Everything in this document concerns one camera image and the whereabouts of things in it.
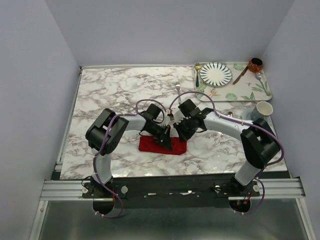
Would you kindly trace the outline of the red cloth napkin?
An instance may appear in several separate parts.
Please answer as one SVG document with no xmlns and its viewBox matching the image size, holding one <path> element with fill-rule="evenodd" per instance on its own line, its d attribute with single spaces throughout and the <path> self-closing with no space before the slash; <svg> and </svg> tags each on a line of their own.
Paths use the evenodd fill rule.
<svg viewBox="0 0 320 240">
<path fill-rule="evenodd" d="M 141 152 L 165 154 L 165 155 L 182 155 L 187 152 L 187 142 L 180 141 L 178 137 L 171 137 L 172 150 L 160 146 L 154 141 L 152 136 L 142 135 L 139 139 L 138 150 Z"/>
</svg>

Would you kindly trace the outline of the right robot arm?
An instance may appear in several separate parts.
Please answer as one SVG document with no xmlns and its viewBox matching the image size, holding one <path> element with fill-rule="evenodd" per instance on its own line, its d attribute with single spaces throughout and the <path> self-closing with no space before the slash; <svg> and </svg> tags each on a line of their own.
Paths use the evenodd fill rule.
<svg viewBox="0 0 320 240">
<path fill-rule="evenodd" d="M 248 185 L 254 178 L 279 152 L 283 152 L 283 146 L 262 118 L 255 121 L 241 120 L 218 113 L 214 107 L 201 110 L 190 99 L 180 104 L 172 113 L 173 127 L 183 142 L 188 141 L 198 129 L 220 132 L 241 141 L 246 161 L 228 185 L 236 196 L 247 192 Z"/>
</svg>

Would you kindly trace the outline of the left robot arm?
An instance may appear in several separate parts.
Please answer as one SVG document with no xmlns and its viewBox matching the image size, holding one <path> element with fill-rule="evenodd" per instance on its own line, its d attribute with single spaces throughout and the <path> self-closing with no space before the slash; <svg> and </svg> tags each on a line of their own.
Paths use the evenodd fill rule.
<svg viewBox="0 0 320 240">
<path fill-rule="evenodd" d="M 136 114 L 116 114 L 106 108 L 97 117 L 85 134 L 89 147 L 94 154 L 92 178 L 96 181 L 93 191 L 101 198 L 107 197 L 111 191 L 108 183 L 112 179 L 111 157 L 118 146 L 124 132 L 146 131 L 155 143 L 171 151 L 171 127 L 160 126 L 156 118 L 162 110 L 150 104 L 147 110 Z"/>
</svg>

